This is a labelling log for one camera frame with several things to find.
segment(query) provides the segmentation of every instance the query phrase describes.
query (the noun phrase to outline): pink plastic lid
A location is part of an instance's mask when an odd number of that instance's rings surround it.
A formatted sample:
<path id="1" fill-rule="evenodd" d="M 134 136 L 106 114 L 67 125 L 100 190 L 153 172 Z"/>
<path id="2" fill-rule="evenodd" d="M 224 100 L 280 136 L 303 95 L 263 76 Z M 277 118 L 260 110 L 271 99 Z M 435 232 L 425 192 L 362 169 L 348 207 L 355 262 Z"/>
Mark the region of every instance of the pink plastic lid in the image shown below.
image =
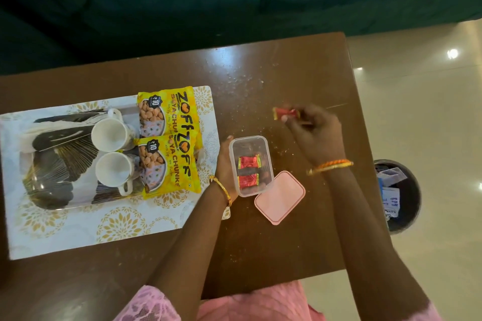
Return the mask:
<path id="1" fill-rule="evenodd" d="M 304 186 L 289 171 L 282 171 L 267 191 L 256 196 L 255 206 L 273 225 L 278 225 L 305 194 Z"/>

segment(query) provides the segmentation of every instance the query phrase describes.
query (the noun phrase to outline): person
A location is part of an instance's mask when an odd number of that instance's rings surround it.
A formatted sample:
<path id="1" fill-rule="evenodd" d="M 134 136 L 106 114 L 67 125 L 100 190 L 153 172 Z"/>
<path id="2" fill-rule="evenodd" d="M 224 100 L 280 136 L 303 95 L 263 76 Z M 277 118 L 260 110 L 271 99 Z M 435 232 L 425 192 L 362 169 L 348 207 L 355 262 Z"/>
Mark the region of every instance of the person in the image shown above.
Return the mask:
<path id="1" fill-rule="evenodd" d="M 346 159 L 338 118 L 315 105 L 295 107 L 297 118 L 283 116 L 302 153 L 314 168 Z M 116 321 L 157 320 L 324 320 L 308 306 L 299 281 L 250 294 L 200 303 L 216 243 L 227 191 L 237 198 L 228 147 L 221 144 L 215 177 L 204 191 L 182 231 Z M 387 230 L 376 221 L 350 167 L 320 173 L 333 201 L 333 215 L 353 297 L 362 321 L 438 321 L 437 310 L 393 248 Z"/>

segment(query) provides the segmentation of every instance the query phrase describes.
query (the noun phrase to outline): person's right hand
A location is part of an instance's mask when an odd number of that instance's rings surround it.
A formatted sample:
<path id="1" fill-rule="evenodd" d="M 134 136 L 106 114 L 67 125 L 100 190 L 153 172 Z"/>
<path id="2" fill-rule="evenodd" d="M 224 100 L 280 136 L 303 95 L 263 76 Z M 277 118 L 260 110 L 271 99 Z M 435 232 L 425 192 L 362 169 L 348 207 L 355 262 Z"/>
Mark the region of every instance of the person's right hand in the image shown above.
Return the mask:
<path id="1" fill-rule="evenodd" d="M 301 121 L 310 124 L 301 125 L 297 118 L 291 116 L 283 116 L 281 121 L 290 129 L 299 148 L 314 167 L 346 159 L 338 117 L 313 104 L 293 108 L 300 111 Z"/>

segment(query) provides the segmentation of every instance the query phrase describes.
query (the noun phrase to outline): black price badge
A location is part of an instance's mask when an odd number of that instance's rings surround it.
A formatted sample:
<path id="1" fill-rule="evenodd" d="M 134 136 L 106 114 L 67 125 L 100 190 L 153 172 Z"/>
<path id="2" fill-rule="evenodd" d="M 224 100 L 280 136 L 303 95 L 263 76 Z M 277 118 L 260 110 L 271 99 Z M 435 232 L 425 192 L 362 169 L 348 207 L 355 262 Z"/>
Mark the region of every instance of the black price badge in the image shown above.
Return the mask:
<path id="1" fill-rule="evenodd" d="M 159 141 L 152 139 L 147 143 L 146 148 L 151 154 L 157 152 L 159 150 Z"/>
<path id="2" fill-rule="evenodd" d="M 161 104 L 162 99 L 159 96 L 153 95 L 149 97 L 148 106 L 150 106 L 151 108 L 159 108 Z"/>

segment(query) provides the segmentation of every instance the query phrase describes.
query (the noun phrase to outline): bangle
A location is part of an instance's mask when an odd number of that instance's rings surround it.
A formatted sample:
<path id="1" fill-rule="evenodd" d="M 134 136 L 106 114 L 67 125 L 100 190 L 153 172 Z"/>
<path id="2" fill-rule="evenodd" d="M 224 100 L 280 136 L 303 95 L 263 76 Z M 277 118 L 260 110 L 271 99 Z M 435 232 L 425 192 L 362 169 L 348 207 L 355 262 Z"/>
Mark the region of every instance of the bangle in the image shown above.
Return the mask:
<path id="1" fill-rule="evenodd" d="M 219 184 L 221 189 L 224 190 L 224 193 L 226 194 L 226 197 L 227 197 L 228 206 L 231 207 L 231 205 L 233 204 L 233 201 L 231 200 L 231 196 L 227 192 L 224 185 L 222 185 L 221 182 L 219 180 L 217 180 L 217 178 L 214 175 L 209 175 L 209 182 L 212 183 L 213 181 L 215 181 L 217 184 Z"/>
<path id="2" fill-rule="evenodd" d="M 323 171 L 328 171 L 332 169 L 338 169 L 338 168 L 346 168 L 348 166 L 352 166 L 353 161 L 347 160 L 347 159 L 342 159 L 342 160 L 333 160 L 333 161 L 328 161 L 327 163 L 321 164 L 320 166 L 317 166 L 314 169 L 308 170 L 307 174 L 308 175 L 315 175 L 317 173 L 321 173 Z"/>

